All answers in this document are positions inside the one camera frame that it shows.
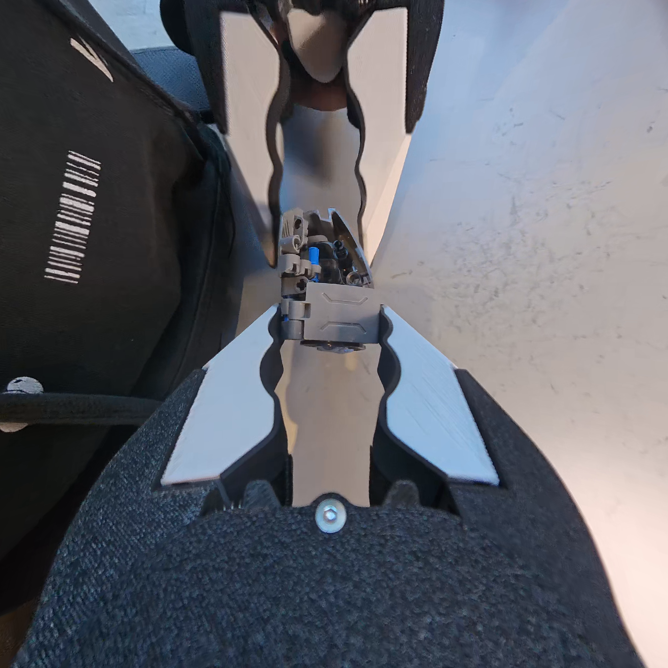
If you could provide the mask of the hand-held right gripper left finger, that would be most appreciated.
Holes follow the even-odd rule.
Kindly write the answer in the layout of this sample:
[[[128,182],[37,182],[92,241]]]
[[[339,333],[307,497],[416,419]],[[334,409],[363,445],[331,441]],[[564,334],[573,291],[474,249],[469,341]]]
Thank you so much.
[[[203,367],[202,381],[157,482],[176,490],[217,484],[224,506],[266,481],[291,506],[291,455],[277,385],[282,318],[272,305]]]

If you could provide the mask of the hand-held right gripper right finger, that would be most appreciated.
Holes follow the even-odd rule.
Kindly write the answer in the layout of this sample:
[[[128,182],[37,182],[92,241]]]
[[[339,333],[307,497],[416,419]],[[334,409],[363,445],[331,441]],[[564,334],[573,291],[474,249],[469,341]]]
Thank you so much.
[[[454,506],[456,485],[499,489],[457,367],[389,306],[380,310],[379,344],[372,505],[405,486],[422,506]]]

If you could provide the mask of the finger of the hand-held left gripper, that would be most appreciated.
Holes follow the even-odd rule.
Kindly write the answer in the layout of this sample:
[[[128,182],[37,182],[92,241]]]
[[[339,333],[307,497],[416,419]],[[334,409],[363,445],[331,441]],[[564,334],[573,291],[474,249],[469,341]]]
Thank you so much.
[[[405,128],[407,35],[407,8],[381,9],[347,46],[346,85],[360,124],[355,174],[363,248],[380,246],[412,139]]]
[[[240,184],[244,212],[270,267],[278,264],[281,117],[288,105],[288,64],[269,30],[252,13],[220,14],[224,84],[223,136]]]

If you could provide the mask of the grey toy brick engine assembly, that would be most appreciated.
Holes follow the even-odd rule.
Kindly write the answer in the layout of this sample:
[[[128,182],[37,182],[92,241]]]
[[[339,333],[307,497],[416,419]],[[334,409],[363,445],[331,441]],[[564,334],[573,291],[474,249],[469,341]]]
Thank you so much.
[[[380,296],[363,249],[334,209],[281,216],[278,264],[284,340],[348,353],[379,339]]]

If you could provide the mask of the grey desk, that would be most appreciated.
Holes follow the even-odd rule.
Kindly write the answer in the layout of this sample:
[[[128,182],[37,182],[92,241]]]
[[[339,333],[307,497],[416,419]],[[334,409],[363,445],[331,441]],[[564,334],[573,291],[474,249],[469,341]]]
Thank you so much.
[[[447,1],[373,261],[589,524],[667,666],[667,2]]]

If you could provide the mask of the blue-grey fabric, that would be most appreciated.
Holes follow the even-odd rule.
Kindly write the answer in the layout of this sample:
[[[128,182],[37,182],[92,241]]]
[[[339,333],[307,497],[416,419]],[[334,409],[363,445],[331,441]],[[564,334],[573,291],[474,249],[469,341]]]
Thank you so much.
[[[175,46],[130,52],[147,76],[181,104],[210,118],[210,104],[196,59]]]

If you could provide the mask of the person's black printed clothing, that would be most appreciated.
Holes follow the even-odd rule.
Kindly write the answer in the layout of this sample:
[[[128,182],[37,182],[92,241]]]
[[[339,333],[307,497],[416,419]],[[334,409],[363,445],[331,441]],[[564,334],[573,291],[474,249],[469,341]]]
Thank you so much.
[[[229,161],[88,1],[1,2],[1,393],[162,401],[219,349]]]

